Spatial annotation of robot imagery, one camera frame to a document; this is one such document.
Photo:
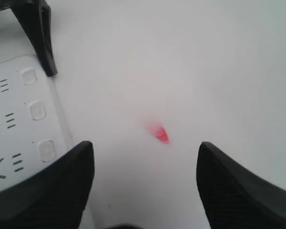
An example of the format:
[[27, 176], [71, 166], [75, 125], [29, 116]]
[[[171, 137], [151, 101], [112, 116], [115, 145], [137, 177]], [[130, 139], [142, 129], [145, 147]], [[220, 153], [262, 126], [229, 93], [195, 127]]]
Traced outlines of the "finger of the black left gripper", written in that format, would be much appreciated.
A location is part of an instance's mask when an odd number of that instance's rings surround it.
[[44, 0], [14, 0], [11, 10], [29, 38], [46, 75], [56, 75], [51, 44], [50, 6]]

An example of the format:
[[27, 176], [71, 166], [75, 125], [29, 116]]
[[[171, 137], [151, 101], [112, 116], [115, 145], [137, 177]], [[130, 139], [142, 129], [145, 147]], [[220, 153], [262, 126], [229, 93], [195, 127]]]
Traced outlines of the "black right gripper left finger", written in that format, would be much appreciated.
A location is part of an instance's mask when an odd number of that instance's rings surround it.
[[82, 141], [41, 172], [0, 192], [0, 229], [77, 229], [94, 179], [93, 146]]

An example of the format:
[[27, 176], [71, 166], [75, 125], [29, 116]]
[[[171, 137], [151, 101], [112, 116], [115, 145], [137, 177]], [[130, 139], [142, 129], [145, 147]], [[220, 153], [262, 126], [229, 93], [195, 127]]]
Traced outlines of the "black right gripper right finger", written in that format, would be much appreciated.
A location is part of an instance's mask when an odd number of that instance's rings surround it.
[[286, 229], [286, 191], [210, 142], [198, 150], [196, 183], [213, 229]]

